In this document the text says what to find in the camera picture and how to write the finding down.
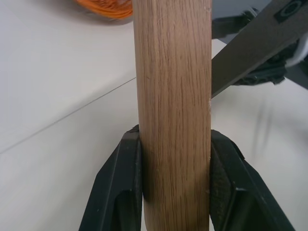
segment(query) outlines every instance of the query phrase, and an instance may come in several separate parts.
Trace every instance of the white tabletop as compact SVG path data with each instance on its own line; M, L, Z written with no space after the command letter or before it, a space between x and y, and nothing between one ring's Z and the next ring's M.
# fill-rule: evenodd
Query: white tabletop
M74 1L0 1L0 153L135 77L133 24Z

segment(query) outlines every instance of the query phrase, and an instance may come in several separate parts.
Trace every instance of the orange coil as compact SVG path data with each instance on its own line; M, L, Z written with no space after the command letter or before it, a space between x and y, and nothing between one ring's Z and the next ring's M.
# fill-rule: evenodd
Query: orange coil
M103 16L123 19L133 14L131 0L76 0L80 5Z

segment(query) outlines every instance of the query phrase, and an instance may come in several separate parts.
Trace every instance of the white table surface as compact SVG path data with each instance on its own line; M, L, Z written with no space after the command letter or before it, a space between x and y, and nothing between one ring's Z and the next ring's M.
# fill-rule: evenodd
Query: white table surface
M132 24L61 2L0 1L0 230L78 230L98 170L138 123ZM213 54L223 46L213 41ZM212 128L236 142L297 231L308 226L307 102L289 80L212 100Z
M0 0L0 153L135 75L133 24L73 0Z

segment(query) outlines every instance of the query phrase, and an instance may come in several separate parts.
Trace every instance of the wooden cylinder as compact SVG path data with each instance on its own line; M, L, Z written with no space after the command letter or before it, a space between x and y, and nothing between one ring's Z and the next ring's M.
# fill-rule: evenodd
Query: wooden cylinder
M148 231L209 220L211 0L133 0Z

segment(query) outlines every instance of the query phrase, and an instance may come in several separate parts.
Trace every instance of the black clamp jaw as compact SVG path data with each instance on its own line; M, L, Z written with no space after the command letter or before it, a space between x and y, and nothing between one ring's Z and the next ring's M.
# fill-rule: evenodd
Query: black clamp jaw
M238 147L211 133L210 216L215 231L294 231ZM126 132L96 176L79 231L140 231L139 127Z

